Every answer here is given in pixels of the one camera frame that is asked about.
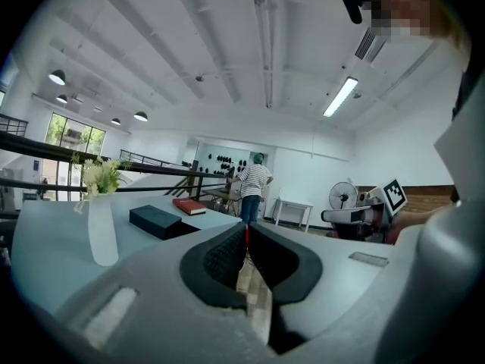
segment white vase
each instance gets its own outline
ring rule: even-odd
[[[92,257],[99,265],[113,265],[118,261],[118,247],[111,214],[111,196],[99,194],[92,197],[88,205],[88,232]]]

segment striped shirt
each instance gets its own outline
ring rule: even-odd
[[[260,196],[262,189],[266,186],[271,172],[263,165],[250,165],[242,170],[237,177],[242,181],[241,197]]]

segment window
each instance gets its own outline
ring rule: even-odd
[[[100,155],[105,134],[103,130],[53,113],[45,142],[74,151]],[[71,163],[42,160],[42,179],[46,179],[48,184],[81,186],[80,178],[80,171],[73,168]],[[78,192],[52,191],[45,195],[57,201],[80,200]]]

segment red book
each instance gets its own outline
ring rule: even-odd
[[[183,210],[188,215],[201,215],[207,211],[207,208],[203,204],[190,198],[174,198],[172,202],[177,208]]]

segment black metal railing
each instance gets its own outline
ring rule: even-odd
[[[0,131],[24,137],[28,124],[28,121],[0,114]]]
[[[0,131],[0,149],[5,151],[17,152],[19,154],[32,156],[34,158],[50,159],[59,162],[70,162],[75,151],[72,149],[66,149],[64,147],[53,146],[46,143],[36,142],[35,140],[26,139],[24,137],[11,135],[6,132]],[[96,155],[88,154],[85,152],[76,152],[80,157],[80,164],[84,163],[87,159],[95,160]],[[178,168],[165,168],[157,165],[146,165],[142,163],[131,163],[128,168],[120,168],[120,170],[142,172],[147,174],[162,174],[162,175],[179,175],[188,179],[184,185],[173,187],[120,187],[117,189],[117,193],[123,192],[145,192],[145,191],[168,191],[169,193],[175,190],[193,190],[196,189],[194,199],[199,199],[201,190],[204,187],[216,187],[221,184],[209,184],[203,185],[203,178],[226,178],[223,175],[206,174],[194,170],[180,170]],[[198,183],[193,186],[195,178],[198,178]],[[9,180],[0,178],[0,186],[6,187],[19,187],[31,190],[54,190],[54,191],[67,191],[67,192],[86,192],[85,187],[64,186],[64,185],[51,185],[51,184],[32,184],[28,182]]]
[[[151,166],[163,166],[163,165],[174,164],[166,161],[161,161],[155,158],[150,158],[149,156],[136,154],[135,152],[126,151],[124,149],[120,150],[120,159],[125,161],[130,161],[132,163],[141,163],[143,165],[151,165]]]

